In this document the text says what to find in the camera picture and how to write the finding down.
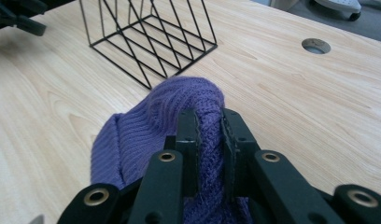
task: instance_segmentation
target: wire frame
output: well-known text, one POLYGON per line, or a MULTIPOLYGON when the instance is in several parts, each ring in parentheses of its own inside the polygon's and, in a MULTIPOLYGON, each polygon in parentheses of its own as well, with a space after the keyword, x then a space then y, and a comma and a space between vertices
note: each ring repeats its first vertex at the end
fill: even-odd
POLYGON ((79 3, 90 47, 149 90, 218 46, 204 0, 79 3))

